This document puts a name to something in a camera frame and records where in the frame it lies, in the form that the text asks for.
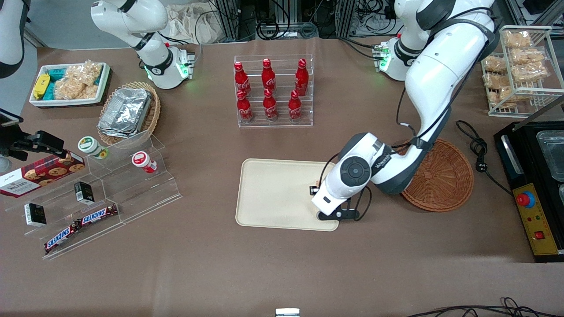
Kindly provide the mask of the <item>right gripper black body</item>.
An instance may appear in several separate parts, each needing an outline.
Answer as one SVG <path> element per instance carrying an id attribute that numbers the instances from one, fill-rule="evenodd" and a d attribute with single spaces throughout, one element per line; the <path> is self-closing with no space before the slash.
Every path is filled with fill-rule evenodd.
<path id="1" fill-rule="evenodd" d="M 28 134 L 18 129 L 1 129 L 0 133 L 0 154 L 4 157 L 9 156 L 9 149 L 13 148 L 29 148 L 33 149 L 32 152 L 39 153 L 40 150 L 34 144 L 37 132 Z"/>

